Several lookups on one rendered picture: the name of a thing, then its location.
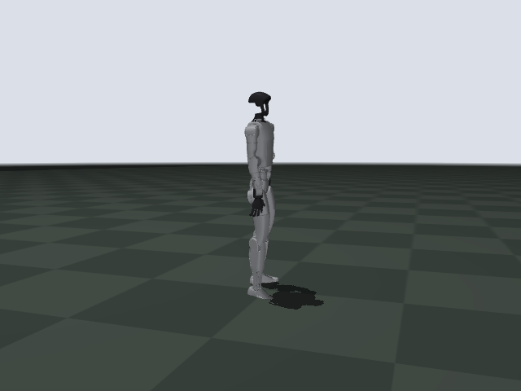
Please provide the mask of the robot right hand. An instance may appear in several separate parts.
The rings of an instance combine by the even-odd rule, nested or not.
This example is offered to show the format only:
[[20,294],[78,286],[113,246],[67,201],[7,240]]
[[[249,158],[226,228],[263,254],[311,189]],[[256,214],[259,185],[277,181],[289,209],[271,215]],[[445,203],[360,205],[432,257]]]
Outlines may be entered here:
[[[252,215],[253,217],[255,217],[256,213],[257,213],[257,217],[258,217],[260,215],[260,212],[262,213],[262,211],[263,211],[263,206],[265,207],[265,203],[261,199],[263,197],[263,193],[262,193],[262,195],[256,196],[256,189],[253,189],[253,197],[255,199],[254,199],[254,201],[252,203],[252,212],[249,215],[250,216]],[[255,209],[255,212],[254,212],[254,209]]]

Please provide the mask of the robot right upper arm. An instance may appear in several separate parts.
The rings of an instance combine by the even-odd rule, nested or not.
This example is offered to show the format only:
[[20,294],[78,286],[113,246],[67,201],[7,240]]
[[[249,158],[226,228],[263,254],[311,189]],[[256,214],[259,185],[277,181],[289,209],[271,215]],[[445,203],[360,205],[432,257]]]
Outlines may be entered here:
[[245,137],[247,140],[247,162],[251,157],[257,158],[257,167],[261,165],[260,157],[256,156],[257,138],[259,136],[259,125],[249,125],[245,128]]

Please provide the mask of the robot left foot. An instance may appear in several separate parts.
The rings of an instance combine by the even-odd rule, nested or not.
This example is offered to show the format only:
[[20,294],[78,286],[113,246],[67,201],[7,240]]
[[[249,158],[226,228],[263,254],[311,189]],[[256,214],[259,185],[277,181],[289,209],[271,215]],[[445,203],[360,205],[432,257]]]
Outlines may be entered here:
[[[262,283],[272,283],[272,282],[277,282],[277,281],[278,281],[278,277],[273,277],[273,276],[263,274],[261,282]],[[250,283],[252,284],[252,276],[250,278]]]

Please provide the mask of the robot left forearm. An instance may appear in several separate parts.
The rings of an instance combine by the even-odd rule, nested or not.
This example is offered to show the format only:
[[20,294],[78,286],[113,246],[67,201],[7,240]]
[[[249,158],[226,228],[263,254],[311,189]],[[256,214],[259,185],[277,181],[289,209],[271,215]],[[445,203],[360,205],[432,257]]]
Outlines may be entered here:
[[[272,163],[272,164],[273,164],[273,163]],[[268,171],[269,171],[269,172],[267,173],[267,178],[269,179],[269,178],[270,178],[270,176],[271,176],[271,172],[270,172],[270,171],[272,170],[272,165],[271,165],[271,166],[269,166],[269,167],[264,167],[264,169],[266,169],[266,170],[268,170]]]

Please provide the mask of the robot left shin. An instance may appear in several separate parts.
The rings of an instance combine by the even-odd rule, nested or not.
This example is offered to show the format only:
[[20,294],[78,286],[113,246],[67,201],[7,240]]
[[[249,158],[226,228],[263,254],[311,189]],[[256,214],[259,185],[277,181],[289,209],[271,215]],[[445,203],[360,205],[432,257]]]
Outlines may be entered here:
[[[265,242],[265,247],[266,247],[265,260],[266,260],[266,257],[267,257],[268,244],[269,244],[269,236],[267,237],[267,240],[266,240],[266,242]],[[262,273],[262,274],[263,274],[263,273]],[[263,276],[263,275],[262,275],[262,276]]]

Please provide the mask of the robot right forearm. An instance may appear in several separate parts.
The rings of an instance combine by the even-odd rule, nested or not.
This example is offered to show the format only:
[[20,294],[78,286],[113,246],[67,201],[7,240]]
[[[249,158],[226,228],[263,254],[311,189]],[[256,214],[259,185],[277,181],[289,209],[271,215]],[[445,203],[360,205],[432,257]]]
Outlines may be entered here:
[[257,168],[257,163],[257,158],[251,157],[248,161],[248,170],[252,177],[253,189],[256,189],[256,196],[261,196],[263,183],[261,181],[261,169]]

